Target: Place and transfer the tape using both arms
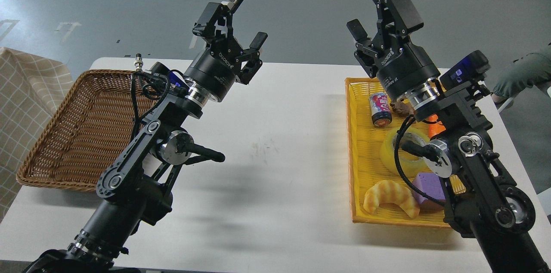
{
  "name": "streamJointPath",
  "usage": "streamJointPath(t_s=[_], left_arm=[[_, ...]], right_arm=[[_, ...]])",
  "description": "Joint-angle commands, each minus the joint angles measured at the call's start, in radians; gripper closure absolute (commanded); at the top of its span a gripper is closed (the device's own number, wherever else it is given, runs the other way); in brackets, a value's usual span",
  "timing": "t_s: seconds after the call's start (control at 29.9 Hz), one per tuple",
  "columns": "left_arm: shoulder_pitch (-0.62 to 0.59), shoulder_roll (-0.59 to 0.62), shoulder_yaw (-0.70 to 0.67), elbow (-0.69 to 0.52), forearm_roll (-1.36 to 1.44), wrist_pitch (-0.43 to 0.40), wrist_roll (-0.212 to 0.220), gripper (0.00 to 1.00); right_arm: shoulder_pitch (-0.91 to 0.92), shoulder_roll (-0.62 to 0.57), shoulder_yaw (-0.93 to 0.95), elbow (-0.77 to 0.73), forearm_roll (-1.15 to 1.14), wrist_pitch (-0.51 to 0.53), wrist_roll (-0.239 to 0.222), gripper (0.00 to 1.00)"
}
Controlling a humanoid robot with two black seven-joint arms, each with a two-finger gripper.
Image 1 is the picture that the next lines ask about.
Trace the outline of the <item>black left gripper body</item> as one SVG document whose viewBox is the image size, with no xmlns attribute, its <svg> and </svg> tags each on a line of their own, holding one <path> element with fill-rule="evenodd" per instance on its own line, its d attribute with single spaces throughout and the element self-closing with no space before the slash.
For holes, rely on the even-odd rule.
<svg viewBox="0 0 551 273">
<path fill-rule="evenodd" d="M 183 77 L 188 86 L 200 85 L 212 95 L 215 102 L 221 102 L 236 82 L 236 56 L 242 52 L 240 43 L 233 36 L 233 29 L 193 28 L 193 35 L 202 38 L 205 49 L 185 71 Z"/>
</svg>

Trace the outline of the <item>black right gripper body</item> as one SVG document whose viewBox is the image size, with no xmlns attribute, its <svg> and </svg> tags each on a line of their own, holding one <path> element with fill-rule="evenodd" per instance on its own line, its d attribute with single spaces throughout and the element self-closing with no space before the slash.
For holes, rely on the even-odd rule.
<svg viewBox="0 0 551 273">
<path fill-rule="evenodd" d="M 392 100 L 440 74 L 425 49 L 415 45 L 410 35 L 376 34 L 374 49 L 380 50 L 375 59 L 376 77 Z"/>
</svg>

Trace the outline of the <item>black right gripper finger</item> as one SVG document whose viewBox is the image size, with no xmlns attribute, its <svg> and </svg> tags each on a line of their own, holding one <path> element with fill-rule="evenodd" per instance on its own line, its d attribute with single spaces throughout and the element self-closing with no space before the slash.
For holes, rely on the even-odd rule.
<svg viewBox="0 0 551 273">
<path fill-rule="evenodd" d="M 347 28 L 356 42 L 354 57 L 356 57 L 366 74 L 370 78 L 375 78 L 380 68 L 381 53 L 374 47 L 372 39 L 368 37 L 358 19 L 347 22 Z"/>
<path fill-rule="evenodd" d="M 376 47 L 391 47 L 409 42 L 411 33 L 424 26 L 411 0 L 372 0 L 377 8 Z"/>
</svg>

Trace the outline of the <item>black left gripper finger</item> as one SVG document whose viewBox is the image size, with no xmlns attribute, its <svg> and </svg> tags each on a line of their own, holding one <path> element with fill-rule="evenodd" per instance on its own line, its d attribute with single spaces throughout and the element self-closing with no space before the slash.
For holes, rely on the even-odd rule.
<svg viewBox="0 0 551 273">
<path fill-rule="evenodd" d="M 235 76 L 240 84 L 249 84 L 263 65 L 263 61 L 260 59 L 260 49 L 267 38 L 267 33 L 258 32 L 250 43 L 250 48 L 242 50 L 241 54 L 235 58 Z"/>
<path fill-rule="evenodd" d="M 229 0 L 221 3 L 209 2 L 199 20 L 195 22 L 192 33 L 208 44 L 233 37 L 232 19 L 244 0 Z"/>
</svg>

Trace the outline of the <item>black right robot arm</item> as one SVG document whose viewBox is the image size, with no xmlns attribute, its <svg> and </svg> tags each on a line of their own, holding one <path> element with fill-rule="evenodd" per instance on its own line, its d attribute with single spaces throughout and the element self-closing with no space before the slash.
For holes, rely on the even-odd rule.
<svg viewBox="0 0 551 273">
<path fill-rule="evenodd" d="M 536 212 L 530 198 L 493 151 L 492 124 L 476 103 L 489 95 L 483 84 L 488 59 L 473 51 L 446 73 L 410 35 L 423 27 L 411 0 L 372 0 L 377 34 L 369 37 L 358 20 L 347 23 L 356 40 L 356 59 L 393 101 L 408 100 L 415 120 L 436 115 L 444 130 L 424 145 L 397 148 L 422 157 L 439 176 L 446 201 L 444 222 L 479 243 L 494 273 L 548 273 L 549 266 L 529 235 Z"/>
</svg>

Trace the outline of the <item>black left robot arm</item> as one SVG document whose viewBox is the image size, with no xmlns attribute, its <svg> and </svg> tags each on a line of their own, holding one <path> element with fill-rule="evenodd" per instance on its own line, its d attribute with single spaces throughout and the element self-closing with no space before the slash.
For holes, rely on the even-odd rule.
<svg viewBox="0 0 551 273">
<path fill-rule="evenodd" d="M 44 251 L 24 272 L 113 273 L 114 259 L 128 253 L 124 244 L 139 223 L 153 226 L 172 211 L 171 191 L 182 167 L 225 161 L 223 153 L 196 144 L 182 124 L 189 116 L 199 119 L 209 100 L 221 102 L 234 83 L 248 84 L 263 64 L 265 32 L 247 49 L 233 35 L 232 20 L 243 1 L 207 4 L 192 30 L 205 49 L 185 72 L 160 62 L 144 71 L 136 55 L 132 139 L 98 179 L 102 202 L 67 249 Z"/>
</svg>

